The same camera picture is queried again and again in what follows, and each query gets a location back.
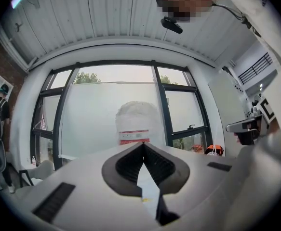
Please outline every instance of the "black t-shirt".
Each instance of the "black t-shirt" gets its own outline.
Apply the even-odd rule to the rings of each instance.
[[[2,106],[2,112],[1,112],[1,121],[4,121],[5,119],[10,118],[10,107],[9,104],[7,102],[4,103],[4,105]]]

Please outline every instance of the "ceiling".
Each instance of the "ceiling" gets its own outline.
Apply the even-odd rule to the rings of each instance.
[[[277,71],[274,70],[272,73],[270,73],[269,75],[264,77],[261,81],[254,84],[253,86],[251,86],[249,89],[246,90],[247,96],[253,97],[257,93],[259,93],[260,92],[260,84],[263,84],[262,91],[264,91],[270,85],[270,83],[272,82],[272,80],[275,78],[276,75],[277,75]]]
[[[229,0],[219,3],[232,5]],[[182,34],[162,27],[162,17],[155,0],[22,0],[1,24],[27,64],[67,45],[109,36],[163,40],[220,64],[242,55],[256,40],[218,7],[180,23]]]

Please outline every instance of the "white shirt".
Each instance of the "white shirt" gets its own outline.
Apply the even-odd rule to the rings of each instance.
[[[231,0],[262,36],[257,37],[281,65],[281,17],[269,0]],[[281,70],[264,92],[281,128]]]

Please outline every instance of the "yellow mark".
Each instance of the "yellow mark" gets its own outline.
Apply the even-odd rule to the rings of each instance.
[[[142,202],[150,202],[152,199],[149,199],[149,198],[144,198],[143,200],[142,200]]]

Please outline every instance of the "black pants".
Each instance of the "black pants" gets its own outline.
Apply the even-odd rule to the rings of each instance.
[[[2,175],[5,179],[6,184],[10,187],[12,185],[12,179],[11,179],[8,164],[6,164],[6,167],[5,167],[4,171],[2,172]]]

